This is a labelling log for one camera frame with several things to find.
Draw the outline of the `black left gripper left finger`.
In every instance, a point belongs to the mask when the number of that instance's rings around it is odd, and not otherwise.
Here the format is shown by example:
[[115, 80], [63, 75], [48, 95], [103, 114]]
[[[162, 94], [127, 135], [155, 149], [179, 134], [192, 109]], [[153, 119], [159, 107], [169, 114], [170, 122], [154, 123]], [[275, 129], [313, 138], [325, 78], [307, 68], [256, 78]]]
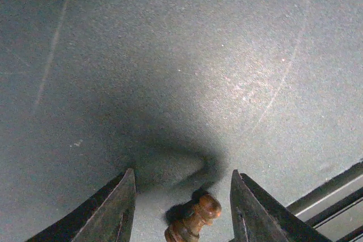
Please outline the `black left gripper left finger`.
[[135, 200], [134, 170], [128, 168], [28, 241], [129, 241]]

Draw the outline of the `dark queen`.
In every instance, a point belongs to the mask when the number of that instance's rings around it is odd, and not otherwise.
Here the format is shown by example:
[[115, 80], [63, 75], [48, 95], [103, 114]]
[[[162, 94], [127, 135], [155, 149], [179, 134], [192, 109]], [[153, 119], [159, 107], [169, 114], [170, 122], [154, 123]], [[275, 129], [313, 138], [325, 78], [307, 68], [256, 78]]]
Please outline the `dark queen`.
[[209, 193], [194, 194], [190, 201], [175, 205], [166, 212], [167, 242], [195, 242], [203, 226], [210, 226], [221, 215], [220, 202]]

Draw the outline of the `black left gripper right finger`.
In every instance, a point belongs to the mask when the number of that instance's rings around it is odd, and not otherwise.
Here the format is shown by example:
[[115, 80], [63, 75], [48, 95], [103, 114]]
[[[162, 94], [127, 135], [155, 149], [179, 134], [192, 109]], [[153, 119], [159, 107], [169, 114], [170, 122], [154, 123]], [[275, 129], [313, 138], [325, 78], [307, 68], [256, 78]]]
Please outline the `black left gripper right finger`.
[[329, 241], [236, 169], [231, 177], [230, 207], [232, 241]]

